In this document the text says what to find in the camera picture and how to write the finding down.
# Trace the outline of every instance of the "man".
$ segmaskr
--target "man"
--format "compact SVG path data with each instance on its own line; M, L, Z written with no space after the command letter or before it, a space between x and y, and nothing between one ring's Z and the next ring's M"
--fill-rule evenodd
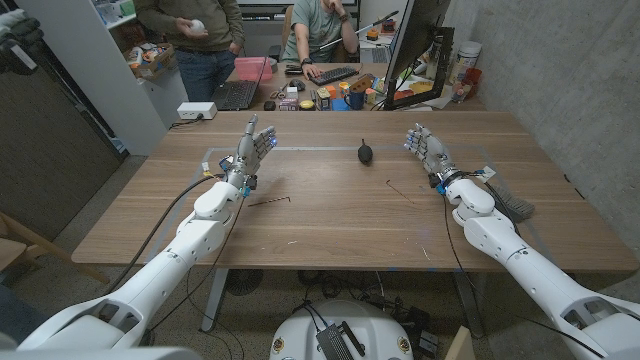
M236 0L135 0L138 20L165 33L176 48L189 101L211 101L234 69L244 44L242 13ZM204 33L191 29L202 21Z
M322 71L313 63L329 62L338 44L320 50L322 45L343 38L351 54L358 50L358 36L349 21L351 16L342 0L298 0L293 6L291 34L282 56L283 61L300 62L304 77L319 76Z

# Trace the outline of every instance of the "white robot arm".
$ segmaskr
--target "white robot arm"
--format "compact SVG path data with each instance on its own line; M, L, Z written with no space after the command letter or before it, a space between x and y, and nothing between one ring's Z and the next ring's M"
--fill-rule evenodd
M494 208L491 195L465 178L448 151L431 132L416 124L405 147L424 163L432 187L457 205L453 218L467 241L498 261L542 308L578 359L635 355L640 352L640 305L588 290L514 231L507 216Z
M275 146L275 129L247 124L226 176L200 196L173 241L117 291L60 311L20 344L24 350L107 350L137 346L151 317L196 263L216 249L233 223L231 204L255 188L260 161Z

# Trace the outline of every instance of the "white box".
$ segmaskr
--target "white box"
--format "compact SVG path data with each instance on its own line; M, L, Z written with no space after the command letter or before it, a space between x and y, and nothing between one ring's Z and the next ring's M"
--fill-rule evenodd
M202 114L203 119L213 119L218 112L213 102L186 102L178 108L178 116L183 120L195 120Z
M298 88L293 86L293 87L287 87L287 99L297 99L298 98Z

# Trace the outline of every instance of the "black computer mouse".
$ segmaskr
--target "black computer mouse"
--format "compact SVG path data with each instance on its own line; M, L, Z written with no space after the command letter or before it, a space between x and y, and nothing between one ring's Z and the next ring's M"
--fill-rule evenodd
M264 102L264 111L274 111L276 109L276 103L274 101L265 101Z
M307 86L300 80L298 79L293 79L289 82L289 86L291 87L297 87L298 91L303 91Z

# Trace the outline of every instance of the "white ball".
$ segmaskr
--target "white ball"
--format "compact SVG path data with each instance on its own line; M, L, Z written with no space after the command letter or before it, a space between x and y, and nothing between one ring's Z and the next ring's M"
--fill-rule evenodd
M204 32L204 24L200 20L191 20L191 31L196 34L202 34Z

